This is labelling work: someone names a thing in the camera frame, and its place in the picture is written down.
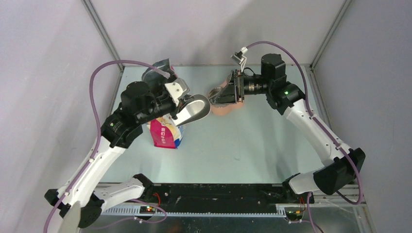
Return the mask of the metal food scoop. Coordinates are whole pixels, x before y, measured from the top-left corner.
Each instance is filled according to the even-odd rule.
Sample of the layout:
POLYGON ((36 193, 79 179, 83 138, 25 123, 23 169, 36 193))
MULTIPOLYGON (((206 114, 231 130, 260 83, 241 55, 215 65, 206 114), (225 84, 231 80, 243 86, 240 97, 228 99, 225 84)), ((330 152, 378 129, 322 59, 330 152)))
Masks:
POLYGON ((185 95, 179 101, 181 104, 178 106, 176 119, 172 120, 175 126, 198 121, 208 116, 211 112, 212 104, 204 95, 185 95))

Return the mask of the pet food bag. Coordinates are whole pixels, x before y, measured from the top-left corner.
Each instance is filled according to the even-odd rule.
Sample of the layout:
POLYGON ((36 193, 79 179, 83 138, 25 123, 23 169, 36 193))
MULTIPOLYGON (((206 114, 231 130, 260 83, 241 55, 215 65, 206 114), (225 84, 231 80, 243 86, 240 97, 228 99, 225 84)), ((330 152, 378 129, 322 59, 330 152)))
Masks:
MULTIPOLYGON (((152 69, 146 69, 141 76, 141 80, 146 82, 154 92, 155 87, 164 82, 164 77, 152 69)), ((148 123, 146 127, 150 131, 155 147, 166 149, 177 149, 185 135, 186 126, 175 126, 171 115, 164 115, 148 123)))

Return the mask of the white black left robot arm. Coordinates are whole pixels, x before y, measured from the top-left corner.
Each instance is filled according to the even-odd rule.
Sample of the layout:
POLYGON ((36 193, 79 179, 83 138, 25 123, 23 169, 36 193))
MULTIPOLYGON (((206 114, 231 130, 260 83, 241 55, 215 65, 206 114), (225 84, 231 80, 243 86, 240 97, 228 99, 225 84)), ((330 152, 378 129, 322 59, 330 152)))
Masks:
POLYGON ((76 173, 58 189, 49 189, 45 199, 59 211, 63 222, 60 232, 73 233, 92 225, 104 212, 115 205, 139 199, 148 202, 153 198, 152 182, 143 174, 129 181, 98 189, 98 183, 111 165, 142 134, 143 125, 172 115, 175 124, 181 125, 184 99, 189 92, 182 79, 157 82, 133 82, 121 93, 118 108, 103 124, 98 124, 95 147, 82 161, 76 173))

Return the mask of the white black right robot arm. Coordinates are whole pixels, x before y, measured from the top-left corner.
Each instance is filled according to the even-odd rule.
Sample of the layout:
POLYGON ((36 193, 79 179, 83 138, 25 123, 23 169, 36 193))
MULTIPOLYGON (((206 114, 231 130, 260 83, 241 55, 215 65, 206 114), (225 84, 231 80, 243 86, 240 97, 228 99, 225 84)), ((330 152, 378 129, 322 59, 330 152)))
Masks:
POLYGON ((311 191, 332 195, 355 180, 365 160, 364 151, 340 140, 306 106, 304 92, 287 81, 286 64, 281 55, 263 55, 260 71, 260 74, 247 75, 243 70, 232 70, 222 86, 210 91, 208 98, 215 108, 225 108, 243 102, 246 95, 264 94, 270 107, 295 125, 312 145, 323 168, 285 180, 284 200, 295 203, 303 193, 311 191))

